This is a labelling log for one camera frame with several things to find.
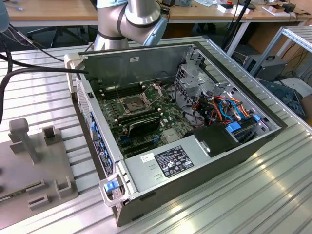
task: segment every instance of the blue cable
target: blue cable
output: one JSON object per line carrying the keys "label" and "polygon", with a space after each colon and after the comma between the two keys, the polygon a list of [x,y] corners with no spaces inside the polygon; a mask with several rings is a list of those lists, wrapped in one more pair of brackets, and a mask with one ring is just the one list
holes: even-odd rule
{"label": "blue cable", "polygon": [[229,100],[229,99],[224,99],[226,101],[229,101],[236,109],[237,113],[239,114],[239,116],[244,119],[245,116],[243,115],[243,113],[241,113],[241,111],[238,109],[238,107],[236,106],[235,102],[233,102],[232,100]]}
{"label": "blue cable", "polygon": [[219,109],[220,109],[220,111],[221,111],[221,114],[222,114],[223,116],[225,116],[226,118],[229,118],[229,119],[233,122],[233,119],[232,119],[230,116],[226,115],[226,114],[223,112],[222,102],[223,102],[223,100],[222,100],[222,101],[220,102],[220,104],[219,104]]}
{"label": "blue cable", "polygon": [[236,106],[235,102],[233,102],[232,100],[229,100],[229,99],[223,99],[221,102],[220,102],[220,105],[219,105],[219,108],[220,108],[220,111],[222,113],[223,116],[225,116],[226,118],[229,118],[232,122],[233,122],[233,119],[226,115],[224,112],[223,112],[223,108],[222,108],[222,102],[223,101],[228,101],[230,104],[232,104],[232,106],[234,106],[234,108],[236,109],[237,113],[239,114],[239,116],[244,119],[244,115],[240,112],[240,110],[238,109],[238,107]]}

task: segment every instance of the sticker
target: sticker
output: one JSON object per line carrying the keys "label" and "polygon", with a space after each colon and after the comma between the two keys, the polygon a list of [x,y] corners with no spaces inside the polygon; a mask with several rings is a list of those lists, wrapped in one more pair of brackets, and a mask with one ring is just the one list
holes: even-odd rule
{"label": "sticker", "polygon": [[149,153],[147,155],[141,156],[141,160],[142,160],[143,163],[151,161],[153,159],[154,159],[154,154],[153,153]]}
{"label": "sticker", "polygon": [[167,178],[194,166],[182,146],[155,155],[155,159]]}
{"label": "sticker", "polygon": [[138,62],[138,57],[132,57],[132,58],[130,58],[130,62]]}

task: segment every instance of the gray fixture base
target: gray fixture base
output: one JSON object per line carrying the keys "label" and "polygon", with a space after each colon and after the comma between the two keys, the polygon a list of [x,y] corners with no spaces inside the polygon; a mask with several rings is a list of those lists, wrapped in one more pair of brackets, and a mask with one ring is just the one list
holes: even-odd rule
{"label": "gray fixture base", "polygon": [[43,133],[29,136],[36,164],[26,150],[13,153],[10,146],[19,143],[0,143],[0,229],[78,196],[60,130],[54,132],[48,142]]}

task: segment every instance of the white plastic part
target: white plastic part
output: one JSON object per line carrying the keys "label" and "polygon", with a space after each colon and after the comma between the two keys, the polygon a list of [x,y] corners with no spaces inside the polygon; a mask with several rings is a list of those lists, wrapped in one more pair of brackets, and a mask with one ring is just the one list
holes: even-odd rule
{"label": "white plastic part", "polygon": [[[64,56],[65,68],[78,69],[78,67],[80,66],[82,62],[83,62],[83,58],[78,53],[66,54]],[[74,92],[73,74],[66,73],[66,77],[67,77],[69,91],[72,94]]]}

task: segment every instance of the blue connector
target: blue connector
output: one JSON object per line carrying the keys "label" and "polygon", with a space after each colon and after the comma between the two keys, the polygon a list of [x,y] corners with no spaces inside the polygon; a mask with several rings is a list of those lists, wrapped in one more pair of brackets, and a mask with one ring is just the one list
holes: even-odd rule
{"label": "blue connector", "polygon": [[114,180],[112,182],[108,182],[108,183],[104,184],[104,188],[105,188],[106,192],[109,193],[112,190],[119,188],[119,184],[118,184],[117,180]]}
{"label": "blue connector", "polygon": [[241,126],[237,122],[229,123],[226,127],[230,133],[234,132],[237,129],[240,129]]}
{"label": "blue connector", "polygon": [[261,120],[261,118],[260,118],[259,115],[254,115],[253,118],[254,118],[257,122],[259,122],[259,121]]}

